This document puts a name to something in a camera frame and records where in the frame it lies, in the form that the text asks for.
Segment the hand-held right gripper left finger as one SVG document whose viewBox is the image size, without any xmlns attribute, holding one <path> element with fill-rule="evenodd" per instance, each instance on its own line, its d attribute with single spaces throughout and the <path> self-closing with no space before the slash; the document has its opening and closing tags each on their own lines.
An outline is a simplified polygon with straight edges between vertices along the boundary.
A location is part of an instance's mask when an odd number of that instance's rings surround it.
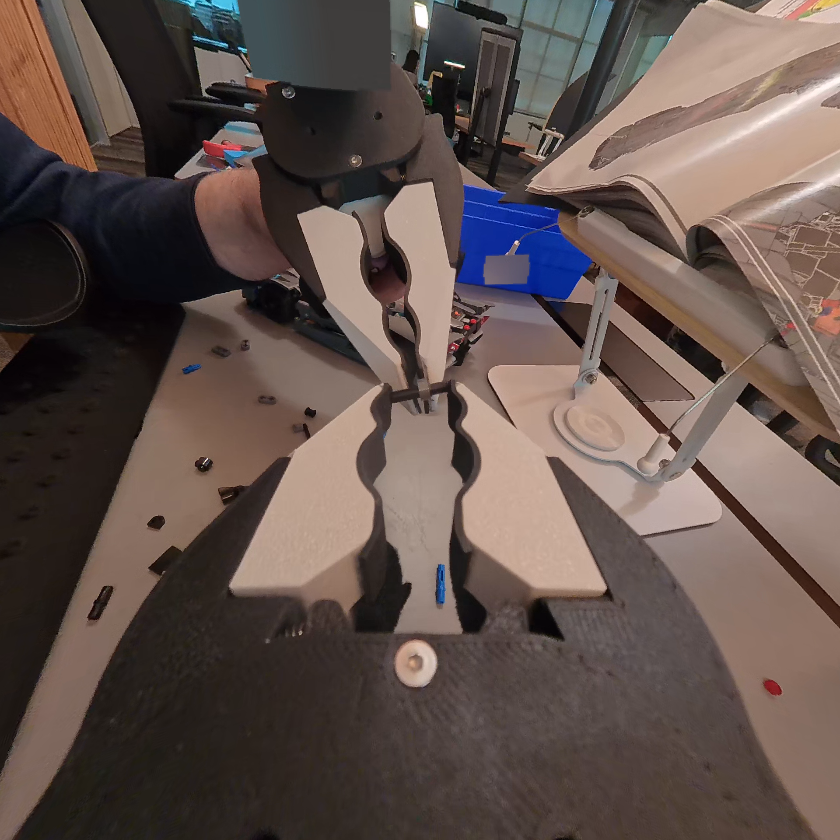
<svg viewBox="0 0 840 840">
<path fill-rule="evenodd" d="M 411 591 L 385 535 L 389 385 L 371 388 L 297 447 L 229 584 L 236 597 L 332 601 L 363 632 L 391 632 Z"/>
</svg>

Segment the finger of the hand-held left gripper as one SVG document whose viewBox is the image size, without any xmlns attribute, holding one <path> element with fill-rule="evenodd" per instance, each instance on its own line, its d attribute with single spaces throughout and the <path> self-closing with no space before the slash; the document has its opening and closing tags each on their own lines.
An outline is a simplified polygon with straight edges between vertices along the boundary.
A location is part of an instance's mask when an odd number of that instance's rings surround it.
<svg viewBox="0 0 840 840">
<path fill-rule="evenodd" d="M 406 265 L 405 304 L 415 324 L 418 378 L 433 385 L 446 373 L 455 291 L 434 184 L 405 185 L 386 208 L 383 225 Z"/>
<path fill-rule="evenodd" d="M 364 273 L 368 248 L 360 221 L 328 206 L 300 213 L 297 219 L 332 320 L 381 382 L 394 391 L 407 390 L 405 359 L 392 340 L 385 307 Z"/>
</svg>

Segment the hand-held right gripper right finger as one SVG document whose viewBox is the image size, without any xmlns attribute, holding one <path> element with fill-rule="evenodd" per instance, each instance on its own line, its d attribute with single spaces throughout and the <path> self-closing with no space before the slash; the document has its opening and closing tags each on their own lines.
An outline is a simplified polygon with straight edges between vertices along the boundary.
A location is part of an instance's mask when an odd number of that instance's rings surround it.
<svg viewBox="0 0 840 840">
<path fill-rule="evenodd" d="M 556 458 L 467 386 L 448 383 L 455 499 L 449 572 L 458 622 L 476 634 L 505 608 L 594 600 L 607 584 L 561 487 Z"/>
</svg>

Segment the small lego axle assembly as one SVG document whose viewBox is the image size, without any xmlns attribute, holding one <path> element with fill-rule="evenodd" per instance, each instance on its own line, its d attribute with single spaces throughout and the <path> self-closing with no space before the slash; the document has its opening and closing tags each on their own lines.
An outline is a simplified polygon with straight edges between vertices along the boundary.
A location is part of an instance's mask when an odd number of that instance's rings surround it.
<svg viewBox="0 0 840 840">
<path fill-rule="evenodd" d="M 390 399 L 392 404 L 410 403 L 417 413 L 430 414 L 436 410 L 438 397 L 452 392 L 452 385 L 451 380 L 436 383 L 420 380 L 415 387 L 392 391 Z"/>
</svg>

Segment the partly built lego car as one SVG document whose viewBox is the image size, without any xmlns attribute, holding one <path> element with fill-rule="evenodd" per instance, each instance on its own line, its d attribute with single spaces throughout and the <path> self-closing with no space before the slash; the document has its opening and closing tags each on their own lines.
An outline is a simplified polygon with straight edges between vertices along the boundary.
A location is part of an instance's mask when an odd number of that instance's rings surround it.
<svg viewBox="0 0 840 840">
<path fill-rule="evenodd" d="M 299 277 L 292 271 L 260 282 L 250 282 L 242 290 L 247 305 L 278 324 L 290 324 L 302 336 L 347 359 L 364 364 L 362 355 L 328 314 L 321 314 L 304 301 Z M 494 304 L 474 301 L 454 294 L 446 365 L 460 366 L 472 347 L 480 341 Z"/>
</svg>

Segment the lego instruction booklet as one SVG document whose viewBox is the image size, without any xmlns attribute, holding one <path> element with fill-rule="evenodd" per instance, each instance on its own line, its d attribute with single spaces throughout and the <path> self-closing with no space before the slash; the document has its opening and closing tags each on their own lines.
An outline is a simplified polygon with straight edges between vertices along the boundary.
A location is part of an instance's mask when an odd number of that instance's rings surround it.
<svg viewBox="0 0 840 840">
<path fill-rule="evenodd" d="M 746 302 L 838 429 L 838 6 L 695 7 L 654 64 L 507 196 L 594 207 Z M 800 373 L 793 373 L 796 363 Z"/>
</svg>

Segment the person's left hand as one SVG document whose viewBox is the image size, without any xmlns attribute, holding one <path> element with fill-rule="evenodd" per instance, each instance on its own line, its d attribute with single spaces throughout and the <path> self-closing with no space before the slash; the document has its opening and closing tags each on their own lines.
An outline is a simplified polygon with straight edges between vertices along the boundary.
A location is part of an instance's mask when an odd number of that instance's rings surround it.
<svg viewBox="0 0 840 840">
<path fill-rule="evenodd" d="M 255 169 L 199 179 L 194 207 L 215 262 L 228 273 L 242 280 L 267 280 L 291 268 L 268 229 Z"/>
</svg>

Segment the blue storage bin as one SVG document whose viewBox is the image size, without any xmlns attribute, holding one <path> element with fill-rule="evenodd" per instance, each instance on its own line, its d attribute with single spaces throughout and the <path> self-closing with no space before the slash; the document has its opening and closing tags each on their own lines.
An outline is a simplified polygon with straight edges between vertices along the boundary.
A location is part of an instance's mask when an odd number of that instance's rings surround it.
<svg viewBox="0 0 840 840">
<path fill-rule="evenodd" d="M 501 203 L 502 194 L 491 189 L 464 191 L 458 282 L 567 299 L 592 260 L 564 237 L 559 212 Z"/>
</svg>

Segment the white book stand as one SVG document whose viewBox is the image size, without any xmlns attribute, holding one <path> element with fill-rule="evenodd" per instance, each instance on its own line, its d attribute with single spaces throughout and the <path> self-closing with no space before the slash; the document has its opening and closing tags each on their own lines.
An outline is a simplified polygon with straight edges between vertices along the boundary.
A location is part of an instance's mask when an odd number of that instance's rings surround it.
<svg viewBox="0 0 840 840">
<path fill-rule="evenodd" d="M 747 384 L 823 433 L 838 432 L 838 376 L 795 300 L 772 321 L 753 290 L 738 292 L 587 208 L 565 224 L 568 238 L 602 271 L 595 283 L 581 361 L 500 365 L 488 379 L 514 425 L 561 459 L 642 537 L 703 527 L 721 504 L 693 468 Z M 601 373 L 602 347 L 618 284 L 656 302 L 679 329 L 729 372 L 657 433 Z"/>
</svg>

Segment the black monitor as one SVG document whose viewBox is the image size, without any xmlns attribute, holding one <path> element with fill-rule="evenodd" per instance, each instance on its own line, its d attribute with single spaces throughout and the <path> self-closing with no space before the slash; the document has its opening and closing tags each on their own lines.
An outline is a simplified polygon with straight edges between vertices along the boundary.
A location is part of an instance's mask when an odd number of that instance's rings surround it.
<svg viewBox="0 0 840 840">
<path fill-rule="evenodd" d="M 445 3 L 435 2 L 430 16 L 421 78 L 423 82 L 429 82 L 436 71 L 445 77 L 453 76 L 456 69 L 449 67 L 447 61 L 463 65 L 457 94 L 461 100 L 473 98 L 482 29 L 492 28 L 516 40 L 522 38 L 520 28 L 477 18 Z"/>
</svg>

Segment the black office chair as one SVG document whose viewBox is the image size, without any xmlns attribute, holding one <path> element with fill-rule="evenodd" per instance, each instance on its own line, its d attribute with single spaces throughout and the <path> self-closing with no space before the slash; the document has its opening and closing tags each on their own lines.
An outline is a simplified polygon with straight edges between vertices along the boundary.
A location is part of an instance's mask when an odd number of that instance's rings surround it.
<svg viewBox="0 0 840 840">
<path fill-rule="evenodd" d="M 140 124 L 145 173 L 174 177 L 203 142 L 229 122 L 259 124 L 247 103 L 265 95 L 229 81 L 203 88 L 195 25 L 183 2 L 84 1 L 101 42 L 128 92 Z"/>
</svg>

